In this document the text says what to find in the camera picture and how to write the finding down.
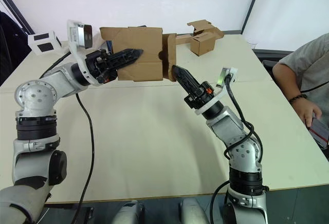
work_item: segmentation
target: white table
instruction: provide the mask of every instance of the white table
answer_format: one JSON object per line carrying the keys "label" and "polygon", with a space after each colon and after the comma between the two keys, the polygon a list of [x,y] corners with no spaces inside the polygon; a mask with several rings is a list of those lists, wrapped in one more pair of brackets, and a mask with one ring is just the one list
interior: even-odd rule
{"label": "white table", "polygon": [[[228,179],[223,143],[183,101],[180,86],[107,86],[81,93],[96,146],[85,201],[210,194]],[[328,161],[273,81],[237,82],[232,89],[263,141],[265,185],[277,190],[329,183]],[[235,110],[228,97],[223,103]],[[75,97],[55,107],[58,149],[68,164],[48,202],[75,202],[90,166],[89,126]],[[12,92],[0,94],[0,188],[12,184],[17,108]]]}
{"label": "white table", "polygon": [[[216,41],[213,51],[200,57],[190,51],[189,44],[178,45],[176,55],[177,65],[188,69],[199,82],[216,83],[223,67],[237,68],[239,70],[238,82],[271,80],[270,75],[264,70],[261,62],[241,35],[225,35],[222,39]],[[20,84],[38,78],[59,57],[55,53],[36,56],[31,52],[0,87],[0,92],[15,91]],[[63,63],[75,61],[70,55]],[[149,82],[115,80],[111,82],[110,87],[159,85],[179,85],[179,83],[170,82],[167,79]],[[108,86],[109,84],[105,84],[100,87],[91,86],[90,88],[108,88]]]}

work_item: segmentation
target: gray floor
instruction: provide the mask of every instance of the gray floor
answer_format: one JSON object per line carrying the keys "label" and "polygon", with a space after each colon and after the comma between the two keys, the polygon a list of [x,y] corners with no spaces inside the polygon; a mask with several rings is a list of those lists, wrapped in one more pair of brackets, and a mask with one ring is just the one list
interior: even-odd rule
{"label": "gray floor", "polygon": [[[329,223],[329,185],[267,193],[267,213],[270,224],[326,224]],[[211,196],[196,197],[209,217]],[[145,206],[145,224],[180,223],[178,204],[181,198],[142,200]],[[218,195],[214,207],[215,223],[222,223],[220,207],[224,197]],[[111,223],[118,210],[126,202],[86,203],[94,207],[93,218],[88,223]],[[83,223],[84,211],[77,223]],[[51,208],[40,223],[70,223],[74,210]]]}

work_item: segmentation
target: person's arm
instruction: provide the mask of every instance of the person's arm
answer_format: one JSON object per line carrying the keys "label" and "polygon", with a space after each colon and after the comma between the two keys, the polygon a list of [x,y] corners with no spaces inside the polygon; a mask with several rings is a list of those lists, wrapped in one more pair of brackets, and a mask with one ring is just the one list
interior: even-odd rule
{"label": "person's arm", "polygon": [[[277,63],[273,67],[273,74],[288,100],[301,94],[297,85],[296,74],[288,66]],[[315,103],[305,98],[298,98],[291,105],[307,127],[311,127],[312,125],[313,113],[315,113],[317,119],[322,115],[321,109]]]}

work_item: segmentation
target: person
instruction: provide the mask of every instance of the person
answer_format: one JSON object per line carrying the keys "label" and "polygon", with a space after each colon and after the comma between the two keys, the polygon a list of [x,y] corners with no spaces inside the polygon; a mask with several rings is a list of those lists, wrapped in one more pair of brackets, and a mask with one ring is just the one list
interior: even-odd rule
{"label": "person", "polygon": [[282,58],[273,75],[307,127],[314,116],[329,126],[329,33]]}

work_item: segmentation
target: wristband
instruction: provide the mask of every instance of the wristband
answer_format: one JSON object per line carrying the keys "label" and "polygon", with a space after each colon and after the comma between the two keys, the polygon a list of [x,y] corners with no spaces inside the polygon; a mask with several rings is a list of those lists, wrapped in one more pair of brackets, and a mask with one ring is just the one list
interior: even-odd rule
{"label": "wristband", "polygon": [[291,98],[291,99],[289,100],[289,103],[292,104],[295,100],[297,100],[297,99],[299,99],[299,98],[305,98],[305,99],[307,99],[307,95],[305,95],[305,94],[301,94],[301,95],[299,95],[299,96],[296,96],[296,97],[294,97],[294,98]]}

